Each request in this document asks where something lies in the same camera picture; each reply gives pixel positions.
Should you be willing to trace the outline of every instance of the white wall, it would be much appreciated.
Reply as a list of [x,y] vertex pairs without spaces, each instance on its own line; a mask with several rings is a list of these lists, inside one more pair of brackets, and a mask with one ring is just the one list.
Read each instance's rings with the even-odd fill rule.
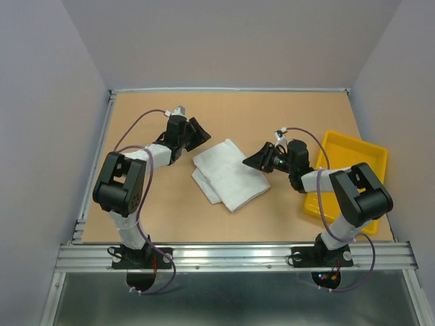
[[413,246],[435,311],[435,1],[404,0],[351,91],[362,136],[386,146],[389,221]]
[[110,88],[337,88],[400,0],[63,2]]
[[107,103],[60,0],[0,10],[0,319],[38,325]]

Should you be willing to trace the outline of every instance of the wooden table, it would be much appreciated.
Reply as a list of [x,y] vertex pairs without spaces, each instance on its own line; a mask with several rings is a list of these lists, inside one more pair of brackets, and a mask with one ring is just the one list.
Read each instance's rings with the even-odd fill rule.
[[[278,242],[314,241],[324,230],[320,219],[303,212],[305,195],[295,192],[288,176],[279,171],[266,175],[271,188],[245,207],[230,213],[220,203],[211,205],[191,178],[192,157],[231,139],[246,155],[257,152],[283,126],[310,130],[320,140],[325,131],[335,130],[360,138],[347,95],[308,92],[233,93],[141,93],[119,94],[111,117],[103,159],[127,128],[150,109],[172,111],[186,108],[211,135],[211,140],[195,150],[183,152],[176,163],[156,170],[141,222],[156,242]],[[165,130],[167,119],[160,113],[143,118],[123,145],[146,145]],[[289,132],[289,138],[308,145],[310,162],[316,162],[319,148],[307,135]],[[379,223],[374,240],[392,240],[386,218]],[[83,242],[119,242],[109,215],[91,202]]]

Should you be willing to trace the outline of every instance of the yellow tray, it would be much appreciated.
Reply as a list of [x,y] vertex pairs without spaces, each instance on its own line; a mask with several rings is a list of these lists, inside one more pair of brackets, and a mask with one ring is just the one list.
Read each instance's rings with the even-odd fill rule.
[[[383,184],[388,158],[388,150],[386,148],[330,130],[326,132],[322,145],[328,154],[331,168],[345,168],[365,162],[372,168],[375,175]],[[326,159],[321,151],[315,167],[316,169],[320,167],[326,168]],[[340,215],[340,207],[338,206],[335,194],[323,193],[321,195],[321,202],[324,206],[326,221],[333,222]],[[304,211],[312,216],[321,218],[316,193],[307,194]],[[378,224],[379,221],[373,221],[362,231],[367,234],[376,234]]]

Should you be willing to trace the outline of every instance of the metal frame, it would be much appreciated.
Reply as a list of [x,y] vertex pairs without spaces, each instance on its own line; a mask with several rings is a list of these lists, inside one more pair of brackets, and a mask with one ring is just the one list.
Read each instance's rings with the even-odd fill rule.
[[[345,92],[349,89],[325,88],[143,88],[136,90],[113,90],[107,105],[103,129],[99,137],[86,192],[77,218],[73,238],[69,245],[61,246],[54,268],[54,276],[44,308],[41,325],[53,325],[60,302],[63,284],[67,273],[74,272],[125,272],[111,269],[111,257],[107,254],[109,244],[82,245],[82,234],[88,214],[92,185],[101,159],[107,129],[114,110],[117,94],[137,92]],[[157,244],[174,248],[174,261],[177,271],[184,272],[310,272],[310,268],[293,268],[286,257],[294,246],[312,246],[312,242],[280,242],[262,244]],[[368,270],[372,262],[371,247],[367,242],[349,245],[354,267],[342,270]],[[375,242],[376,270],[403,270],[406,285],[411,295],[417,317],[421,325],[435,325],[425,295],[421,290],[415,270],[417,262],[409,243]],[[159,272],[170,273],[171,270]]]

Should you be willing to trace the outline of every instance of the white cloth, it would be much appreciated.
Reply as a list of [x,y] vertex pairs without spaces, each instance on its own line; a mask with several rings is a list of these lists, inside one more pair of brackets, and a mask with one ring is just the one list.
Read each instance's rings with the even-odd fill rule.
[[214,191],[234,212],[271,187],[262,172],[242,163],[245,158],[230,139],[193,158],[198,171],[192,177],[212,204],[216,202]]

